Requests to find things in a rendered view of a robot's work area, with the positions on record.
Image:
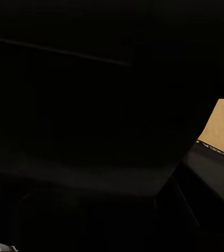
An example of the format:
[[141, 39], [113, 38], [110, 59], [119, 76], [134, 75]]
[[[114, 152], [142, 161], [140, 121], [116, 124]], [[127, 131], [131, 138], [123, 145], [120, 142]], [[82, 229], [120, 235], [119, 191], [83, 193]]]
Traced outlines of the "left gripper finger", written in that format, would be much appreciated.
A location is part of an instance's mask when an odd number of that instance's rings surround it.
[[155, 199], [167, 252], [224, 252], [224, 199], [184, 161]]

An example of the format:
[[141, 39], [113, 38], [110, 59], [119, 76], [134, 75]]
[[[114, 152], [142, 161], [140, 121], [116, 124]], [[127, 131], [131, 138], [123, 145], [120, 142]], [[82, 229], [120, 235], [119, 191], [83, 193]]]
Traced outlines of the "digital camera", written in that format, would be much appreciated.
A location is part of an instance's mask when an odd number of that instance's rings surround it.
[[0, 243], [139, 252], [224, 99], [224, 0], [0, 0]]

